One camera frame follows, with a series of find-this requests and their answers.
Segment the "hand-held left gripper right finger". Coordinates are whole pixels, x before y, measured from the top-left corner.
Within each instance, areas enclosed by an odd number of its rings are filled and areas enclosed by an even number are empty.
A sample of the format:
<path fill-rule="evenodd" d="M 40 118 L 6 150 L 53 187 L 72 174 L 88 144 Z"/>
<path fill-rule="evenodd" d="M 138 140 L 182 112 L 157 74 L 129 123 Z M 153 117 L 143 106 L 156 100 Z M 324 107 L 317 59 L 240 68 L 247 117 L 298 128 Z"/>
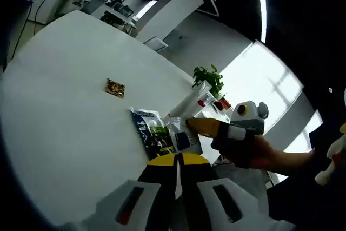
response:
<path fill-rule="evenodd" d="M 230 179 L 220 179 L 204 157 L 178 155 L 189 230 L 295 230 L 260 211 L 258 199 Z"/>

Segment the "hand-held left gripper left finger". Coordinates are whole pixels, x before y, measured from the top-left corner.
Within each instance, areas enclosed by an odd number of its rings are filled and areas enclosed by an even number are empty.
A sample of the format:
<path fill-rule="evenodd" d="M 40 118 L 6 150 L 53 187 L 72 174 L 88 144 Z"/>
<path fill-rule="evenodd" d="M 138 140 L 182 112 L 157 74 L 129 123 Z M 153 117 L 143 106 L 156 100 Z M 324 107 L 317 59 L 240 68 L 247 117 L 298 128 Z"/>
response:
<path fill-rule="evenodd" d="M 137 180 L 127 180 L 96 203 L 84 230 L 169 230 L 177 186 L 176 154 L 148 162 Z"/>

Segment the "person's right hand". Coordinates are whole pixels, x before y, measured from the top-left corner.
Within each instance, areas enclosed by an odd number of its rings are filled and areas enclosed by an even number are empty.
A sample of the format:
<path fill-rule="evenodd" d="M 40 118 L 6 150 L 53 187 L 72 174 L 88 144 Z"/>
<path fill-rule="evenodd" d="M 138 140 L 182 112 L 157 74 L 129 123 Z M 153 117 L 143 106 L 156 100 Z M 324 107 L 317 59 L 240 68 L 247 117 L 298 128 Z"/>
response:
<path fill-rule="evenodd" d="M 250 140 L 214 140 L 212 147 L 222 156 L 240 168 L 253 168 L 267 171 L 281 171 L 280 152 L 274 149 L 263 136 L 254 136 Z"/>

